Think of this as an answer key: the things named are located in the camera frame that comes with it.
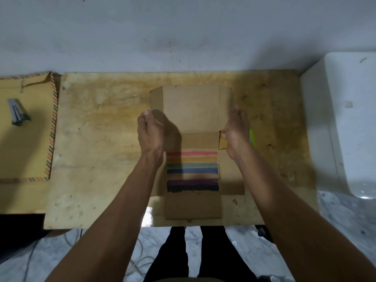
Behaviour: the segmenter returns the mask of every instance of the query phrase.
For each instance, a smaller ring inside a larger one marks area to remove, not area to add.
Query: blue stripe
[[[218,168],[181,168],[181,169],[167,169],[167,174],[173,173],[212,173],[218,174]]]
[[[167,169],[217,168],[217,163],[167,163]]]

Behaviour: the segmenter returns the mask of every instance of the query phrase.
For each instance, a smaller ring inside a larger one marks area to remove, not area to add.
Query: white wall
[[[376,49],[376,0],[2,0],[0,75],[306,69]]]

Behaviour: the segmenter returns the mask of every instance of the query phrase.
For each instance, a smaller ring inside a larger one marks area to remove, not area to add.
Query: person's right hand
[[[221,137],[227,141],[227,154],[232,160],[240,158],[241,151],[249,145],[250,124],[247,112],[240,110],[238,105],[229,112],[229,120],[221,132]]]

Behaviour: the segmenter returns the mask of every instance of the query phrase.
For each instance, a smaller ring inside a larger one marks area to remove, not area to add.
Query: pink stripe
[[[176,151],[168,152],[169,157],[182,157],[182,156],[205,156],[205,155],[217,155],[216,151]]]

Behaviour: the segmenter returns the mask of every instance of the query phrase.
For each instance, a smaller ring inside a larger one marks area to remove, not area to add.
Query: leg
[[[172,227],[153,264],[146,273],[144,282],[165,278],[188,277],[188,255],[185,252],[184,227]]]
[[[201,266],[198,277],[228,281],[257,281],[229,240],[223,226],[202,226]]]

